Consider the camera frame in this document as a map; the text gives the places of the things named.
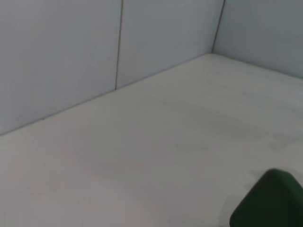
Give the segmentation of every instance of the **white wall panel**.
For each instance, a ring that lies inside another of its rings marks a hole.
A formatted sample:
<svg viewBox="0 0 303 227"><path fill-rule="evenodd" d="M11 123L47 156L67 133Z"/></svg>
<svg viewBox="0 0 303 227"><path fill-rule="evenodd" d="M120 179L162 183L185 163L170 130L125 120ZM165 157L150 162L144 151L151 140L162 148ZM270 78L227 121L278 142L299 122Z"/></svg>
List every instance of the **white wall panel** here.
<svg viewBox="0 0 303 227"><path fill-rule="evenodd" d="M121 0L0 1L0 133L115 87Z"/></svg>
<svg viewBox="0 0 303 227"><path fill-rule="evenodd" d="M223 0L124 0L118 87L210 52Z"/></svg>
<svg viewBox="0 0 303 227"><path fill-rule="evenodd" d="M302 9L302 0L226 0L214 52L303 78Z"/></svg>

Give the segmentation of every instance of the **dark green plastic object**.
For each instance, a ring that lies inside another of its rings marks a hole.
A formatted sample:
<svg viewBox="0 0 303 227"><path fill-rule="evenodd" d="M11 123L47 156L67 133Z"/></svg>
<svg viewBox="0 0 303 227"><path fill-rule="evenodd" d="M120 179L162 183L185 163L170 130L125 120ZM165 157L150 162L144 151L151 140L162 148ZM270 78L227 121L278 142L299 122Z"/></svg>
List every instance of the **dark green plastic object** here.
<svg viewBox="0 0 303 227"><path fill-rule="evenodd" d="M303 188L288 172L267 171L240 203L231 227L303 227Z"/></svg>

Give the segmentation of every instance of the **green object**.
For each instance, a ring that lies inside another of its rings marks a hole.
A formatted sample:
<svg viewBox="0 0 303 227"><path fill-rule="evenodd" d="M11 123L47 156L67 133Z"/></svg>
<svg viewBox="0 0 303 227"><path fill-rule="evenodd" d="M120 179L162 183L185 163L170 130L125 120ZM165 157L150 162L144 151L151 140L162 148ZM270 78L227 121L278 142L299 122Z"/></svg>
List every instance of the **green object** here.
<svg viewBox="0 0 303 227"><path fill-rule="evenodd" d="M288 172L267 171L239 204L231 227L303 227L303 188Z"/></svg>

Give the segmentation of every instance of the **white table surface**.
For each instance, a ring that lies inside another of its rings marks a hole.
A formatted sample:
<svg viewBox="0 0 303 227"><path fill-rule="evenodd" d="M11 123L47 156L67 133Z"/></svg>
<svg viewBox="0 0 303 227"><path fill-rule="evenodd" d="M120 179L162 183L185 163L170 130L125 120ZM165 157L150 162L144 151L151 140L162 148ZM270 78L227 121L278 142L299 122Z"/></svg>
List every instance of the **white table surface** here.
<svg viewBox="0 0 303 227"><path fill-rule="evenodd" d="M206 55L0 137L2 227L224 227L303 173L303 80Z"/></svg>

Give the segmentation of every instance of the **gray wall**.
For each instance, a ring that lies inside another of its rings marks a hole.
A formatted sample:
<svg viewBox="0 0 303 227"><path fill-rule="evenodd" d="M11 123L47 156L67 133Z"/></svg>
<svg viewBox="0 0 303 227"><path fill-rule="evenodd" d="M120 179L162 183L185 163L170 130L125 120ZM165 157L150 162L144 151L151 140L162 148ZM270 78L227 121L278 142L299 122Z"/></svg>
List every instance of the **gray wall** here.
<svg viewBox="0 0 303 227"><path fill-rule="evenodd" d="M204 53L223 0L124 0L118 87Z"/></svg>
<svg viewBox="0 0 303 227"><path fill-rule="evenodd" d="M226 0L214 52L303 78L303 0Z"/></svg>
<svg viewBox="0 0 303 227"><path fill-rule="evenodd" d="M0 1L0 133L114 90L120 6Z"/></svg>

